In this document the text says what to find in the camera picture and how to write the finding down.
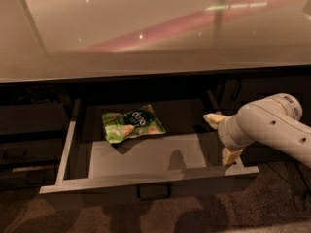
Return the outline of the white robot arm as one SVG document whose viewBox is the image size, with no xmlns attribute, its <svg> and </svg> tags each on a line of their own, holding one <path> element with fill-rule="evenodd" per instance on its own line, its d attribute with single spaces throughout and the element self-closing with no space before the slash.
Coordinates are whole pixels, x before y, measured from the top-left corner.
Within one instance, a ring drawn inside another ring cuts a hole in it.
<svg viewBox="0 0 311 233">
<path fill-rule="evenodd" d="M 300 103 L 286 93 L 245 104 L 233 116 L 203 116 L 224 145 L 223 165 L 233 164 L 244 148 L 260 142 L 311 167 L 311 128 L 300 122 L 301 117 Z"/>
</svg>

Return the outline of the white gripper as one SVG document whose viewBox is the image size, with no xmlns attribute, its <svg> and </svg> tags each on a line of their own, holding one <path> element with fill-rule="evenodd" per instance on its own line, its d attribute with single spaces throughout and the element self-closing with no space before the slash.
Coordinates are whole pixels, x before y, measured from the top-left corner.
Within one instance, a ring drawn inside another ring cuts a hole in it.
<svg viewBox="0 0 311 233">
<path fill-rule="evenodd" d="M 222 150 L 222 164 L 231 165 L 240 157 L 245 147 L 254 142 L 237 123 L 236 116 L 226 117 L 219 114 L 206 114 L 203 116 L 213 129 L 218 129 L 218 135 L 225 146 Z"/>
</svg>

